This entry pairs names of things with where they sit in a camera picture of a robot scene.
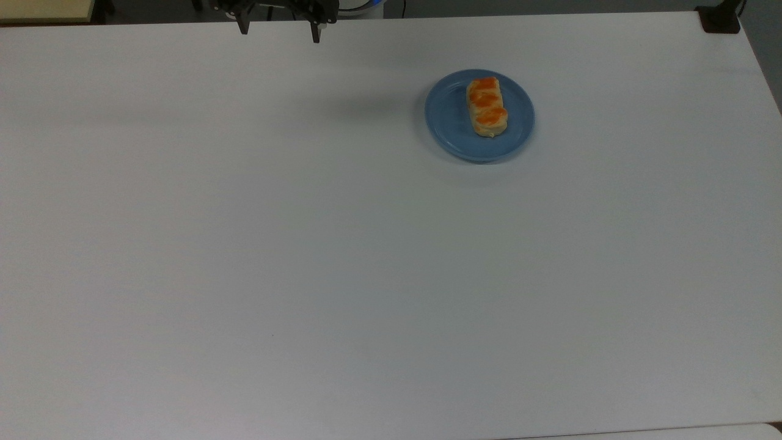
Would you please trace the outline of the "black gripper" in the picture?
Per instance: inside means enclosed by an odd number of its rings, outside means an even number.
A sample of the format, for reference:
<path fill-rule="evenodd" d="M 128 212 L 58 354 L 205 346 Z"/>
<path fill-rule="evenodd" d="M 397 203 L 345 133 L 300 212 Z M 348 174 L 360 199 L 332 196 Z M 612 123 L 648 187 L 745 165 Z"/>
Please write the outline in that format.
<path fill-rule="evenodd" d="M 335 23 L 340 1 L 211 1 L 211 8 L 223 11 L 233 17 L 240 33 L 248 34 L 251 11 L 257 6 L 287 9 L 296 18 L 302 18 L 310 23 L 312 40 L 321 41 L 322 25 Z"/>

